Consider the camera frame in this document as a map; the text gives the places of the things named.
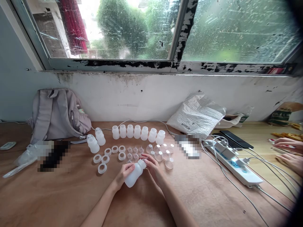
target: smartphone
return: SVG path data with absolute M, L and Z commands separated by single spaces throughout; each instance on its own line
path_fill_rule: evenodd
M 252 145 L 249 143 L 246 143 L 244 140 L 241 138 L 237 137 L 235 134 L 231 133 L 230 131 L 227 130 L 221 130 L 220 133 L 224 134 L 227 136 L 229 139 L 234 141 L 236 144 L 240 145 L 242 148 L 253 148 Z
M 224 137 L 224 138 L 226 138 L 227 139 L 227 141 L 228 141 L 228 145 L 231 147 L 231 148 L 235 148 L 235 149 L 237 149 L 237 148 L 240 148 L 240 149 L 242 149 L 242 147 L 240 146 L 240 145 L 238 145 L 238 144 L 236 144 L 234 141 L 232 141 L 231 139 L 229 139 L 226 135 L 223 135 L 222 133 L 214 133 L 213 135 L 216 135 L 216 136 L 222 136 L 222 137 Z

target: human hand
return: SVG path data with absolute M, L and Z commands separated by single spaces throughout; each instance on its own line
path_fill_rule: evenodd
M 303 177 L 303 157 L 294 154 L 276 155 L 283 160 L 294 172 Z
M 131 163 L 122 165 L 119 173 L 117 174 L 117 176 L 115 177 L 115 179 L 112 182 L 113 187 L 116 191 L 120 190 L 120 188 L 122 187 L 122 185 L 125 181 L 125 178 L 135 169 L 134 164 L 135 163 L 131 162 Z
M 296 148 L 289 148 L 289 147 L 282 147 L 282 145 L 290 145 L 294 146 Z M 303 153 L 303 142 L 296 141 L 289 138 L 279 138 L 275 141 L 274 147 L 280 148 L 280 149 L 286 149 L 289 151 L 297 152 L 297 153 Z
M 146 163 L 146 168 L 149 170 L 151 176 L 153 177 L 156 184 L 162 189 L 166 183 L 166 178 L 159 167 L 158 162 L 149 154 L 141 154 L 140 159 L 144 159 Z

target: table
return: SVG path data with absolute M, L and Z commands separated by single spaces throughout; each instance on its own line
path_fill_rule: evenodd
M 92 123 L 94 128 L 110 129 L 119 124 Z M 166 131 L 164 141 L 174 142 L 162 123 L 147 122 L 140 125 L 163 129 Z M 111 131 L 104 130 L 104 135 L 106 144 L 100 148 L 101 155 L 106 148 L 114 145 L 124 145 L 126 148 L 142 145 L 145 148 L 149 144 L 148 141 L 134 138 L 114 140 Z M 31 129 L 28 125 L 0 124 L 0 144 L 17 142 L 12 149 L 0 151 L 1 175 L 15 168 L 13 161 L 25 150 L 30 137 Z M 37 172 L 34 163 L 12 177 L 0 178 L 0 226 L 79 226 L 119 172 L 121 165 L 126 163 L 126 160 L 118 160 L 118 154 L 111 154 L 106 173 L 100 175 L 97 172 L 98 165 L 93 163 L 93 156 L 87 143 L 72 144 L 69 172 L 60 169 Z M 189 160 L 176 148 L 172 157 L 174 169 L 166 169 L 163 162 L 160 168 L 200 226 L 240 226 L 243 223 L 246 226 L 265 226 L 250 202 L 205 153 L 201 154 L 201 159 Z M 289 213 L 282 207 L 260 192 L 248 189 L 233 175 L 228 176 L 257 206 L 270 227 L 280 225 L 287 219 Z M 266 181 L 262 183 L 262 188 L 287 207 L 294 205 Z M 132 188 L 123 185 L 117 192 L 103 226 L 161 227 L 175 226 L 175 223 L 161 190 L 145 170 Z
M 219 132 L 221 129 L 215 129 L 212 133 Z M 288 167 L 281 164 L 279 161 L 275 159 L 275 155 L 281 155 L 281 152 L 278 152 L 272 149 L 272 144 L 267 141 L 268 139 L 277 139 L 278 137 L 271 135 L 273 132 L 277 133 L 295 133 L 301 134 L 297 129 L 292 127 L 279 127 L 274 125 L 269 125 L 268 123 L 257 121 L 257 122 L 246 122 L 241 128 L 231 127 L 226 129 L 233 134 L 237 135 L 244 141 L 248 142 L 254 147 L 254 151 L 256 151 L 259 155 L 265 158 L 267 161 L 271 162 L 272 164 L 282 168 L 292 177 L 294 177 L 297 181 L 302 182 L 302 178 L 300 178 L 295 172 L 293 172 Z M 238 158 L 245 158 L 245 157 L 253 157 L 251 154 L 247 153 L 246 151 L 239 151 L 240 155 Z M 269 182 L 272 186 L 282 192 L 285 196 L 287 196 L 292 201 L 295 201 L 295 198 L 287 189 L 287 187 L 264 165 L 261 161 L 257 159 L 251 159 L 249 167 L 253 169 L 256 173 L 258 173 L 262 178 L 264 178 L 267 182 Z M 286 185 L 292 190 L 292 192 L 297 195 L 295 189 L 282 177 L 281 174 L 278 173 L 277 170 L 271 168 L 278 176 L 286 183 Z

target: power strip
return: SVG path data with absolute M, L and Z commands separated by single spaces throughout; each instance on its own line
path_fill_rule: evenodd
M 240 167 L 236 162 L 239 160 L 236 156 L 234 156 L 231 159 L 228 159 L 226 156 L 222 154 L 226 149 L 232 151 L 232 148 L 226 147 L 221 144 L 221 142 L 217 142 L 219 144 L 215 144 L 214 151 L 212 146 L 212 141 L 205 141 L 203 142 L 204 146 L 207 146 L 206 148 L 215 155 L 215 152 L 217 153 L 217 158 L 220 162 L 222 162 L 234 175 L 238 178 L 238 180 L 246 185 L 249 188 L 252 188 L 253 185 L 257 185 L 263 182 L 263 180 L 258 177 L 254 172 L 252 172 L 249 168 L 246 166 Z

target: wet window glass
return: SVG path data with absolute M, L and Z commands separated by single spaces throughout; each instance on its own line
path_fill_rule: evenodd
M 51 58 L 167 60 L 181 0 L 27 0 Z
M 200 0 L 182 60 L 280 63 L 299 42 L 285 0 Z

